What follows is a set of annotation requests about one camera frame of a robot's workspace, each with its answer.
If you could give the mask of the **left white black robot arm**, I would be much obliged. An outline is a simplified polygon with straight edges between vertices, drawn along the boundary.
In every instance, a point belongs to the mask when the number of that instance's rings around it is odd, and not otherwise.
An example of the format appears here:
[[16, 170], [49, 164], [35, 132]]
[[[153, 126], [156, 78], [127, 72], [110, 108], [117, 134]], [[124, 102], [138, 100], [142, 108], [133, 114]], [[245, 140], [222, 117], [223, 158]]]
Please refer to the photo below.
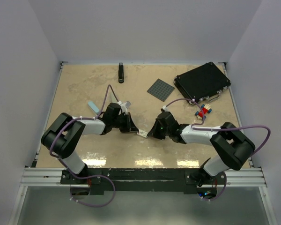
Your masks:
[[73, 181], [82, 184], [88, 178], [88, 168], [75, 151], [80, 137], [105, 135], [114, 128], [119, 129], [121, 133], [139, 132], [124, 104], [110, 103], [106, 110], [95, 118], [78, 118], [63, 112], [45, 131], [41, 144], [49, 150], [51, 156], [72, 172]]

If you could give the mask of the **light blue stapler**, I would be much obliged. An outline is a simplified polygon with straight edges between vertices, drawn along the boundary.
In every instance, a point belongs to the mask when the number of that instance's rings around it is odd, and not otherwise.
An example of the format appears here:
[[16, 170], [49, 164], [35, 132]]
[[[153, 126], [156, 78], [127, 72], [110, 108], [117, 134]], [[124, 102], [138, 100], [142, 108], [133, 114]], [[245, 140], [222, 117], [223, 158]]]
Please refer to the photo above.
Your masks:
[[92, 101], [89, 101], [89, 102], [88, 102], [88, 106], [89, 106], [89, 108], [93, 111], [93, 113], [94, 113], [95, 115], [98, 115], [98, 114], [99, 114], [100, 109], [99, 109]]

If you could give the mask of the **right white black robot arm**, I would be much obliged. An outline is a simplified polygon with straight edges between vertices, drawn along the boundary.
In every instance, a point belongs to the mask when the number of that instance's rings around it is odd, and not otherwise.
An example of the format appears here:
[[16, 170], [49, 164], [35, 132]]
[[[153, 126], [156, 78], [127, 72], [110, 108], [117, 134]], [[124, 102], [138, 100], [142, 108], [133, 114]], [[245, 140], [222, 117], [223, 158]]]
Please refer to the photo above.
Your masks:
[[162, 112], [148, 133], [148, 136], [162, 140], [169, 137], [175, 143], [199, 143], [213, 146], [217, 156], [207, 160], [194, 178], [210, 184], [216, 175], [228, 169], [240, 170], [255, 150], [254, 143], [235, 126], [226, 122], [219, 127], [198, 127], [179, 124], [172, 113]]

